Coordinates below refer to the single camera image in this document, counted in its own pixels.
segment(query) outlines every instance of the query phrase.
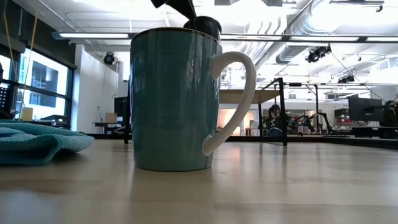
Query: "mug rim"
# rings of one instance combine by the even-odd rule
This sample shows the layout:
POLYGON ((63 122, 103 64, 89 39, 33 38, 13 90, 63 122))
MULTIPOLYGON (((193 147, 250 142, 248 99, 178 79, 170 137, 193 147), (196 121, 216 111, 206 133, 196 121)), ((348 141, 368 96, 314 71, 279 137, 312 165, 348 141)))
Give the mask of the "mug rim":
POLYGON ((181 28, 181 27, 158 27, 158 28, 153 28, 153 29, 147 29, 144 30, 138 34, 136 34, 131 40, 133 41, 135 38, 150 33, 150 32, 155 32, 155 31, 184 31, 184 32, 191 32, 194 34, 200 34, 200 35, 204 35, 207 37, 212 38, 213 40, 217 41, 217 43, 221 44, 221 42, 219 40, 217 40, 216 38, 214 38, 212 35, 208 35, 204 32, 198 31, 198 30, 193 30, 193 29, 189 29, 189 28, 181 28))

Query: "teal mug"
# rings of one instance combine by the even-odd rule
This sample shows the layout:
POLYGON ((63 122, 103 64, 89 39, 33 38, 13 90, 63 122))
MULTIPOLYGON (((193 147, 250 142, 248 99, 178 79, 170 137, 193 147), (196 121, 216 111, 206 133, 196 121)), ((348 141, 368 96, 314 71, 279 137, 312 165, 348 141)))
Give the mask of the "teal mug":
POLYGON ((211 167, 212 152, 238 127, 256 88, 251 59, 222 54, 220 42, 184 28, 156 28, 131 41, 134 162, 139 169, 189 171, 211 167), (246 68, 235 114, 216 133, 220 75, 233 62, 246 68))

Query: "computer monitor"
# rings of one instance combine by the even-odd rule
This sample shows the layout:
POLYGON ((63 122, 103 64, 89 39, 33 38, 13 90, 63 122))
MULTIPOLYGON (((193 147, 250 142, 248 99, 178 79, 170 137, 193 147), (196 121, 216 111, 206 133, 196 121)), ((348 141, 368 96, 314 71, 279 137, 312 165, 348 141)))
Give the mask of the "computer monitor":
POLYGON ((379 99, 349 97, 348 106, 351 120, 382 121, 383 119, 382 102, 379 99))
POLYGON ((115 97, 114 99, 114 113, 118 114, 118 117, 124 115, 124 102, 127 102, 127 97, 115 97))

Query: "folded cloth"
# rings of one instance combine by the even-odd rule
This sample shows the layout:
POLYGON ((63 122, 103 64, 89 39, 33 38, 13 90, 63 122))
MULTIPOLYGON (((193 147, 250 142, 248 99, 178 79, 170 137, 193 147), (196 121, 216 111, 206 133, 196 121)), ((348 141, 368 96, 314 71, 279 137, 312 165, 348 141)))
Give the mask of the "folded cloth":
POLYGON ((61 149, 79 152, 93 141, 69 130, 0 120, 0 164, 43 165, 61 149))

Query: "white mug handle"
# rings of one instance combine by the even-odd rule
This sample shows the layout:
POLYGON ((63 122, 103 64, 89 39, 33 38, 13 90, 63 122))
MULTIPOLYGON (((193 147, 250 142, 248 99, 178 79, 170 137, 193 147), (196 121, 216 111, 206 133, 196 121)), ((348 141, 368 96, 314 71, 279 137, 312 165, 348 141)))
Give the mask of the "white mug handle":
POLYGON ((241 62, 246 68, 246 84, 244 86, 243 95, 238 108, 236 108, 235 114, 226 126, 214 136, 208 135, 203 141, 202 150, 206 156, 209 156, 218 146, 223 144, 234 132, 236 127, 239 126, 246 116, 246 113, 249 111, 254 97, 254 92, 256 90, 256 69, 247 55, 241 52, 226 52, 213 57, 210 61, 210 75, 216 80, 220 77, 223 69, 233 62, 241 62))

